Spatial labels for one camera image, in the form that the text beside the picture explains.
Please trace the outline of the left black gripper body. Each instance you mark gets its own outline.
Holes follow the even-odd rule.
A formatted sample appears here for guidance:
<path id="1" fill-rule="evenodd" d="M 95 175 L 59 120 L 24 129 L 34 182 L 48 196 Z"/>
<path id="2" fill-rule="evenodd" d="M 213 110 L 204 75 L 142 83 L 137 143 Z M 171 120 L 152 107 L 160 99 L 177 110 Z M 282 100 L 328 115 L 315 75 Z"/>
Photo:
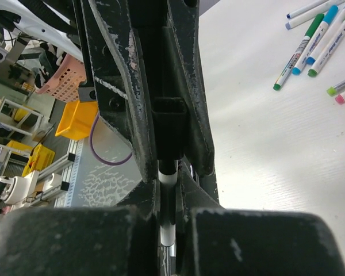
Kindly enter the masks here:
<path id="1" fill-rule="evenodd" d="M 134 28 L 174 26 L 176 29 L 195 28 L 198 1 L 127 1 Z"/>

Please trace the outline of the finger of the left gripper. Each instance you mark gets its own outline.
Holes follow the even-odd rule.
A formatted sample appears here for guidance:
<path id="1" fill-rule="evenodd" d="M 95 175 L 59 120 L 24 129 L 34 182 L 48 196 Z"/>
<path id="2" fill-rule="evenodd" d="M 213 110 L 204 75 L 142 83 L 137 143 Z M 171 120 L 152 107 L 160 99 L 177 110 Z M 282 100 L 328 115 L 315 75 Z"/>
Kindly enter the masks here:
<path id="1" fill-rule="evenodd" d="M 199 176 L 214 171 L 214 145 L 198 41 L 199 2 L 167 1 L 167 49 L 177 94 L 187 107 L 184 154 Z"/>
<path id="2" fill-rule="evenodd" d="M 150 97 L 128 1 L 82 1 L 99 115 L 131 148 L 142 180 L 156 179 Z"/>

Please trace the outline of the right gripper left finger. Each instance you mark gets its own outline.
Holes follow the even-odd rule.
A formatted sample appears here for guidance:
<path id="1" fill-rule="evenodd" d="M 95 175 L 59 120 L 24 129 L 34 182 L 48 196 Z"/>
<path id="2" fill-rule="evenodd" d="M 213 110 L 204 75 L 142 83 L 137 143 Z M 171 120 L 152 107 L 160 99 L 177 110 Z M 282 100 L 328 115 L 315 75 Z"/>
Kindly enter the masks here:
<path id="1" fill-rule="evenodd" d="M 108 208 L 23 208 L 0 221 L 0 275 L 159 275 L 156 182 Z"/>

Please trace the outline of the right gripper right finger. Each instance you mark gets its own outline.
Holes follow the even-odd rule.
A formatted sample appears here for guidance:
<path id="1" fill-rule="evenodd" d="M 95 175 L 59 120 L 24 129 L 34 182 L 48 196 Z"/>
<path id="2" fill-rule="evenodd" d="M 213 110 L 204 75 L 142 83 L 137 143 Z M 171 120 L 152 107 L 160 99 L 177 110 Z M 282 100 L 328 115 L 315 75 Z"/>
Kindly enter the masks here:
<path id="1" fill-rule="evenodd" d="M 345 275 L 334 235 L 317 215 L 225 209 L 179 167 L 179 275 Z"/>

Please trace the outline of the black cap marker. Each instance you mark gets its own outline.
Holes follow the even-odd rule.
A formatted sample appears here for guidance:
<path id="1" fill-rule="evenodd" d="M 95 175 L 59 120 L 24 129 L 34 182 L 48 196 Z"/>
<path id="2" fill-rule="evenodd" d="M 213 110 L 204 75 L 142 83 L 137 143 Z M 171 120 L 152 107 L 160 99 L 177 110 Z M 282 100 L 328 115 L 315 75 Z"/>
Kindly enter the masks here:
<path id="1" fill-rule="evenodd" d="M 172 275 L 170 248 L 175 243 L 176 185 L 178 161 L 167 159 L 158 163 L 160 182 L 160 243 L 163 248 L 162 263 L 165 275 Z"/>

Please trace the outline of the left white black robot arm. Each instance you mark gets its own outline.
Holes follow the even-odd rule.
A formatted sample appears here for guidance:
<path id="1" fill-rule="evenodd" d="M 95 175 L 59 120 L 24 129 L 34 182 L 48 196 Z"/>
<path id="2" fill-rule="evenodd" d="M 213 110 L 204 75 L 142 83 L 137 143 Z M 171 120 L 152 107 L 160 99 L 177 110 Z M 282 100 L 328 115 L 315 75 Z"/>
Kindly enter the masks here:
<path id="1" fill-rule="evenodd" d="M 214 183 L 198 45 L 198 1 L 0 1 L 0 25 L 84 62 L 100 119 L 131 148 L 144 182 L 186 158 Z"/>

